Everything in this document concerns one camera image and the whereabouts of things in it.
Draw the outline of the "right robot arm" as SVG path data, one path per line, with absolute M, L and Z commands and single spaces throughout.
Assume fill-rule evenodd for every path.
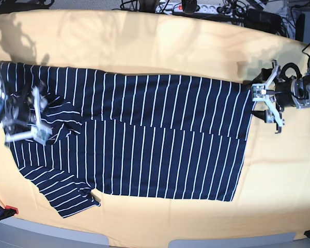
M 29 105 L 32 103 L 28 100 L 31 93 L 31 87 L 25 86 L 18 95 L 10 93 L 8 83 L 2 77 L 0 71 L 0 126 L 9 131 L 15 129 L 15 126 L 28 127 L 30 121 Z

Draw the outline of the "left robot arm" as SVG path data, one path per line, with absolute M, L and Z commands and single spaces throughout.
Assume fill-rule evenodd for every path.
M 252 111 L 252 115 L 265 123 L 275 123 L 283 127 L 282 112 L 287 107 L 310 108 L 310 54 L 307 55 L 307 72 L 302 75 L 294 63 L 280 67 L 274 60 L 271 69 L 261 73 L 249 83 L 252 101 L 267 106 L 264 111 Z

